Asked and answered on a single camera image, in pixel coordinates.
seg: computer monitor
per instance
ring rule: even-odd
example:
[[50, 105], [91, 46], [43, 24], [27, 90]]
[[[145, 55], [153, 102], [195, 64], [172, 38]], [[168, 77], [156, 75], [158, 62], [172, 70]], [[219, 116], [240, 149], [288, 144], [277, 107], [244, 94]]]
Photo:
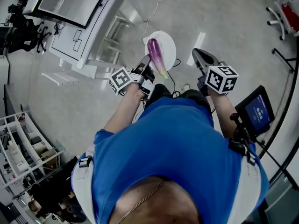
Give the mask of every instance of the computer monitor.
[[270, 129], [270, 123], [275, 118], [266, 89], [262, 85], [238, 104], [235, 109], [253, 141], [256, 141], [256, 137]]

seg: screen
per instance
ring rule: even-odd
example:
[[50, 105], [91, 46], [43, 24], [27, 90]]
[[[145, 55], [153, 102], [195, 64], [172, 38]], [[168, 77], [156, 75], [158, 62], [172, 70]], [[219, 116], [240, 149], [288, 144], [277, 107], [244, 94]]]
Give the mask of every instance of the screen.
[[245, 110], [252, 122], [255, 131], [257, 132], [270, 122], [268, 110], [266, 108], [262, 95], [259, 95], [253, 101], [251, 101], [245, 107]]

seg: gold necklace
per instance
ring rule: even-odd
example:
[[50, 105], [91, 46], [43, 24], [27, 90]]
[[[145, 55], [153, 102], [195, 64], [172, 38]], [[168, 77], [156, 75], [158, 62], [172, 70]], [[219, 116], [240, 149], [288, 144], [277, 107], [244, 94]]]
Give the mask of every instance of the gold necklace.
[[144, 197], [143, 199], [141, 199], [133, 208], [130, 209], [130, 211], [128, 211], [125, 215], [122, 216], [122, 218], [116, 223], [116, 224], [120, 224], [123, 219], [125, 219], [132, 211], [134, 211], [137, 207], [139, 207], [143, 202], [145, 202], [146, 200], [148, 200], [151, 196], [154, 195], [154, 193], [156, 193], [160, 187], [163, 186], [163, 184], [165, 183], [165, 181], [163, 180], [162, 182], [159, 183], [158, 186], [156, 186], [156, 188], [154, 190], [151, 191], [150, 194], [148, 194], [146, 197]]

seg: buckle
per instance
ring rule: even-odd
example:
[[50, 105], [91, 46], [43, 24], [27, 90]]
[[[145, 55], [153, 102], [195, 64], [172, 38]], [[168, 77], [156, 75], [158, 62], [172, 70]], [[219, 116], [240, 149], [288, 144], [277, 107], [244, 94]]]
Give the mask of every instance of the buckle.
[[256, 164], [255, 156], [247, 149], [246, 150], [247, 162], [250, 163], [252, 166]]
[[93, 160], [91, 156], [87, 156], [86, 158], [83, 158], [79, 162], [79, 168], [87, 168], [89, 167], [89, 163]]

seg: eggplant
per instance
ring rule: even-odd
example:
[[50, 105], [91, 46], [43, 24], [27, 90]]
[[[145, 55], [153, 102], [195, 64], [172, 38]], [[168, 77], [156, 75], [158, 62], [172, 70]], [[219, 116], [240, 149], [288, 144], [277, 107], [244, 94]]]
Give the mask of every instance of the eggplant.
[[148, 50], [151, 60], [153, 61], [157, 71], [165, 79], [168, 79], [167, 71], [164, 66], [161, 50], [159, 44], [155, 38], [151, 38], [148, 41]]

